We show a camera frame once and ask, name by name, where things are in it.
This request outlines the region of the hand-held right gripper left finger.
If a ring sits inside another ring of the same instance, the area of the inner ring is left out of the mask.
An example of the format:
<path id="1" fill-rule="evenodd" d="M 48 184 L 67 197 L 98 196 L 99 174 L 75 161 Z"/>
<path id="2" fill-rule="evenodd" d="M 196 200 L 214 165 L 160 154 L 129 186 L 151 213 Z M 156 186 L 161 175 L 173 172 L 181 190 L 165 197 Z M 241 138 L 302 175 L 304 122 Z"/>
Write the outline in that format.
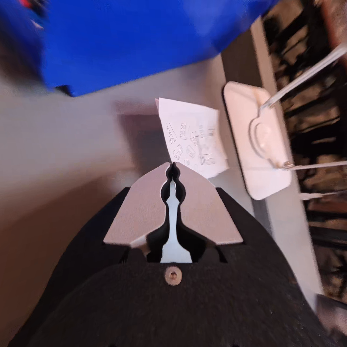
<path id="1" fill-rule="evenodd" d="M 172 164 L 166 162 L 141 176 L 130 187 L 103 243 L 140 249 L 148 262 L 160 263 L 170 233 L 169 207 Z"/>

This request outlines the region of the white printed paper bag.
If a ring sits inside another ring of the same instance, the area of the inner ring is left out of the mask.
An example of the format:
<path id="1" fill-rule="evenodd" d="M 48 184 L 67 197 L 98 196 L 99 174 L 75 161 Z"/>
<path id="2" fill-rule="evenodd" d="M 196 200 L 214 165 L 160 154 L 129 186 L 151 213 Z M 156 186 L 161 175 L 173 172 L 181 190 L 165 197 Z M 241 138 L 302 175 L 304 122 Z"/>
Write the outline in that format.
<path id="1" fill-rule="evenodd" d="M 206 179 L 229 169 L 219 133 L 219 111 L 166 98 L 155 99 L 172 162 Z"/>

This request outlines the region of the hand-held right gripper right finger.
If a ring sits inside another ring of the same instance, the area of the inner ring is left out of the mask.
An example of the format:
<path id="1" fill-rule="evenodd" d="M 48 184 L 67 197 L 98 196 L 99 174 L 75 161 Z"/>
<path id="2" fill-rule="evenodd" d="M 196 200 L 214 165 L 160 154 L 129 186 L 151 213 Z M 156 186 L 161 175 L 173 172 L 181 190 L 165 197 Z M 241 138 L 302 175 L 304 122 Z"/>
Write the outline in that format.
<path id="1" fill-rule="evenodd" d="M 185 165 L 175 162 L 177 240 L 198 262 L 207 248 L 238 245 L 243 238 L 215 186 Z"/>

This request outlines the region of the blue plastic bin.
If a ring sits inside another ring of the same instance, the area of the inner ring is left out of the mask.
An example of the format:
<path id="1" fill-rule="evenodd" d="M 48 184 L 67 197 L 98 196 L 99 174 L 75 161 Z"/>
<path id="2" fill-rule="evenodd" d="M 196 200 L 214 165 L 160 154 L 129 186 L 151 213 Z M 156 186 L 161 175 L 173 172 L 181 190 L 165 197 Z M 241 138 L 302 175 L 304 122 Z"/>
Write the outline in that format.
<path id="1" fill-rule="evenodd" d="M 1 34 L 48 89 L 78 97 L 219 55 L 275 0 L 1 1 Z"/>

